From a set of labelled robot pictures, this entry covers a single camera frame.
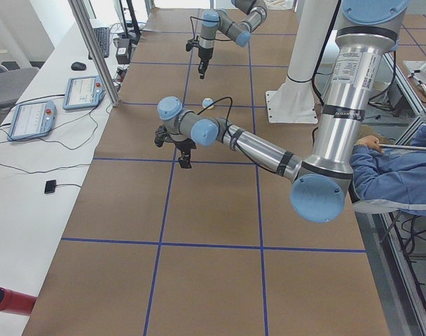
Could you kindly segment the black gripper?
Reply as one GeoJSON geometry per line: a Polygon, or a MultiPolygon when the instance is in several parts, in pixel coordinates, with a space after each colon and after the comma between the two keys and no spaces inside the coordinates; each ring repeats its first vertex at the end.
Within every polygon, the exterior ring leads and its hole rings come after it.
{"type": "Polygon", "coordinates": [[[212,48],[204,48],[201,46],[198,48],[198,57],[200,58],[198,73],[199,73],[200,79],[205,78],[205,73],[208,68],[208,63],[212,59],[212,56],[213,56],[212,48]]]}
{"type": "Polygon", "coordinates": [[[175,141],[175,147],[180,150],[178,157],[179,166],[182,169],[191,169],[191,151],[196,149],[196,144],[191,139],[184,139],[183,141],[175,141]]]}

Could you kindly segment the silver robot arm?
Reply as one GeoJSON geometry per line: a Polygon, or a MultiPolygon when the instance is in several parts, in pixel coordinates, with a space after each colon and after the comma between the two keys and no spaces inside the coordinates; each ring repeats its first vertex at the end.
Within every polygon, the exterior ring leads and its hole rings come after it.
{"type": "Polygon", "coordinates": [[[247,17],[236,22],[223,9],[204,10],[200,19],[200,35],[187,41],[187,51],[191,48],[198,49],[200,79],[205,77],[209,61],[212,59],[217,31],[238,46],[245,47],[250,41],[252,32],[266,21],[268,9],[265,1],[231,1],[231,3],[247,17]]]}
{"type": "Polygon", "coordinates": [[[312,153],[301,158],[252,134],[227,118],[205,118],[185,109],[176,97],[158,103],[163,124],[155,144],[172,143],[179,164],[191,167],[191,151],[215,141],[239,151],[273,174],[289,179],[290,200],[304,219],[325,223],[345,205],[352,179],[350,154],[370,99],[382,56],[394,50],[407,1],[342,1],[343,20],[336,37],[337,60],[325,94],[312,153]]]}

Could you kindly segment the person's hand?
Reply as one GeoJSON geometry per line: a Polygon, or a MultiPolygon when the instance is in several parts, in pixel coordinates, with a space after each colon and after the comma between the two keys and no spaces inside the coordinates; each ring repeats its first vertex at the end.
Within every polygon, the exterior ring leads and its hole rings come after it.
{"type": "Polygon", "coordinates": [[[380,146],[380,139],[374,135],[368,135],[358,139],[355,146],[366,146],[379,153],[384,153],[384,150],[380,146]]]}

